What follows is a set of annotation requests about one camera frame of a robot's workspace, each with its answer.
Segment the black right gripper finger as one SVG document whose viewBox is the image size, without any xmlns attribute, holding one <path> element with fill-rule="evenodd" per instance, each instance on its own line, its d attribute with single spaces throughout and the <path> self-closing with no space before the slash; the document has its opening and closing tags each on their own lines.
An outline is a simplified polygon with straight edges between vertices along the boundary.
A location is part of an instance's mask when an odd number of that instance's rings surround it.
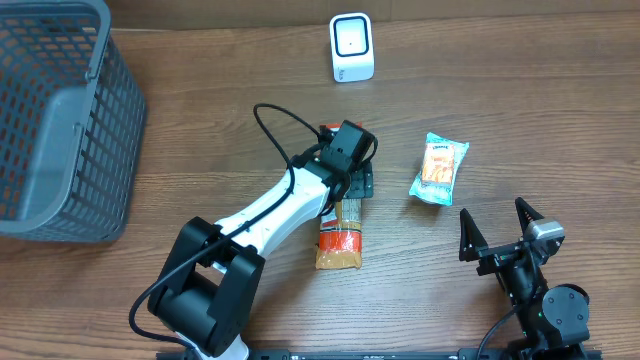
<svg viewBox="0 0 640 360">
<path fill-rule="evenodd" d="M 466 208 L 460 211 L 460 229 L 459 260 L 478 260 L 488 249 L 488 244 Z"/>
<path fill-rule="evenodd" d="M 515 199 L 515 208 L 523 234 L 527 232 L 530 226 L 534 226 L 537 221 L 544 219 L 544 216 L 537 212 L 522 197 Z"/>
</svg>

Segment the teal tissue packet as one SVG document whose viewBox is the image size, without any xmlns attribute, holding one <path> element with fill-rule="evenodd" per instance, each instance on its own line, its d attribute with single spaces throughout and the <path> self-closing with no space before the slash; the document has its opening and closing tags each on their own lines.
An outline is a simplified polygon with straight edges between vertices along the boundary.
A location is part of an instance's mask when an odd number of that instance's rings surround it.
<svg viewBox="0 0 640 360">
<path fill-rule="evenodd" d="M 409 195 L 425 203 L 451 206 L 456 176 L 469 148 L 468 142 L 453 141 L 429 132 L 421 168 L 409 189 Z"/>
</svg>

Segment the long orange noodle packet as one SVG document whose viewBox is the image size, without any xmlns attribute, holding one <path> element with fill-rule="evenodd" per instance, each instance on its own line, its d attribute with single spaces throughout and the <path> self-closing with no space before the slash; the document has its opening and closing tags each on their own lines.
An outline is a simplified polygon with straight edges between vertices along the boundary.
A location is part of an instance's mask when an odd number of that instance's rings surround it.
<svg viewBox="0 0 640 360">
<path fill-rule="evenodd" d="M 362 244 L 362 200 L 344 198 L 320 216 L 315 268 L 360 269 Z"/>
</svg>

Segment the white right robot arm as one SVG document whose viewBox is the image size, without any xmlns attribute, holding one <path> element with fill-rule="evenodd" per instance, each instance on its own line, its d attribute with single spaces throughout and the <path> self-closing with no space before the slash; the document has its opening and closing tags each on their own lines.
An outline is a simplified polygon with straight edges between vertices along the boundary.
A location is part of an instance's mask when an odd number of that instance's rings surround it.
<svg viewBox="0 0 640 360">
<path fill-rule="evenodd" d="M 520 238 L 490 247 L 467 209 L 460 211 L 459 260 L 478 263 L 480 276 L 494 275 L 509 298 L 511 309 L 484 335 L 477 359 L 600 359 L 587 351 L 590 297 L 575 284 L 549 287 L 542 266 L 560 249 L 563 226 L 537 212 L 523 198 L 515 199 Z M 489 341 L 511 318 L 517 318 L 523 337 L 504 349 L 489 349 Z"/>
</svg>

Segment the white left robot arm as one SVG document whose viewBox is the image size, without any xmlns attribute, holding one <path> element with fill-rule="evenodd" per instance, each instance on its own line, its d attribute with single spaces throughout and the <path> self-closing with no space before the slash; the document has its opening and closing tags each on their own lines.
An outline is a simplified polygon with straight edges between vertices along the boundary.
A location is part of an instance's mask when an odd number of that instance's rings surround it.
<svg viewBox="0 0 640 360">
<path fill-rule="evenodd" d="M 248 322 L 266 257 L 295 229 L 346 194 L 372 195 L 376 137 L 345 121 L 323 127 L 317 144 L 288 160 L 281 180 L 238 213 L 180 230 L 146 294 L 148 311 L 183 345 L 177 359 L 246 359 Z"/>
</svg>

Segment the white barcode scanner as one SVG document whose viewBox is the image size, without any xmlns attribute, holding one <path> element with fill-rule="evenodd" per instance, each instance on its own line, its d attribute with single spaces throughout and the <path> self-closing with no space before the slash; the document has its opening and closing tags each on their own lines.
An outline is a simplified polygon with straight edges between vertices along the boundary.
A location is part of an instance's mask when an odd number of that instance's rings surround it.
<svg viewBox="0 0 640 360">
<path fill-rule="evenodd" d="M 372 23 L 363 12 L 334 16 L 329 23 L 334 80 L 338 83 L 371 79 L 375 73 Z"/>
</svg>

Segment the dark grey plastic basket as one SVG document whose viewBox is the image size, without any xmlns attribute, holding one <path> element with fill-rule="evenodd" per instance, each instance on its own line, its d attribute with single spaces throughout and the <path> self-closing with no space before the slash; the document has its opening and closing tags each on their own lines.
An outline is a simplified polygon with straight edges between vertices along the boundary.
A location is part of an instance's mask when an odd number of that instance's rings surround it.
<svg viewBox="0 0 640 360">
<path fill-rule="evenodd" d="M 1 5 L 1 233 L 99 243 L 124 231 L 147 106 L 102 1 Z"/>
</svg>

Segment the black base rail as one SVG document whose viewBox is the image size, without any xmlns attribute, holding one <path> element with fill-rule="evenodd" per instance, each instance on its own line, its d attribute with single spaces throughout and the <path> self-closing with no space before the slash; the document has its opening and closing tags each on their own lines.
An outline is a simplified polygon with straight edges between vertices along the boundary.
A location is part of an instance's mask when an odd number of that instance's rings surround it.
<svg viewBox="0 0 640 360">
<path fill-rule="evenodd" d="M 507 359 L 503 349 L 484 349 L 480 359 Z M 403 353 L 356 353 L 356 352 L 290 352 L 288 350 L 250 350 L 249 360 L 473 360 L 477 349 L 462 348 L 456 352 L 403 352 Z M 157 360 L 195 360 L 198 357 L 192 351 L 159 352 Z"/>
</svg>

